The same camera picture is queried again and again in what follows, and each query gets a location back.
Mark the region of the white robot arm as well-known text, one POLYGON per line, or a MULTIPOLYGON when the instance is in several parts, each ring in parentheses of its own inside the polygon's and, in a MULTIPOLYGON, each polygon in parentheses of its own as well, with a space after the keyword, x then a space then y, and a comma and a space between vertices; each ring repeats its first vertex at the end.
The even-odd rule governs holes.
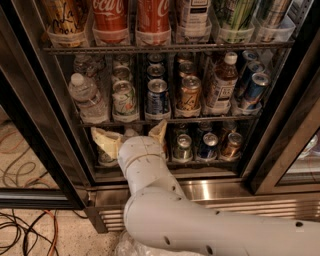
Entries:
POLYGON ((166 128, 162 120, 147 136, 128 139, 91 129, 128 182, 124 225, 133 239, 205 256, 319 256, 319 223, 218 211, 190 201, 167 167, 161 145, 166 128))

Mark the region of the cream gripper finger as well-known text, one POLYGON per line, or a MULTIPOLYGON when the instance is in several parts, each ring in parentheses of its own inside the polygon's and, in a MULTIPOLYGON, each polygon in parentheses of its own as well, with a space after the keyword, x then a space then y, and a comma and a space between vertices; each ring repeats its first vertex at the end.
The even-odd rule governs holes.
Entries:
POLYGON ((149 131, 148 136, 155 139, 161 145, 164 145, 166 129, 167 129, 167 121, 162 120, 149 131))
POLYGON ((112 159, 118 158, 118 152, 122 145, 123 136, 120 133, 106 131, 102 128, 92 127, 93 141, 112 159))

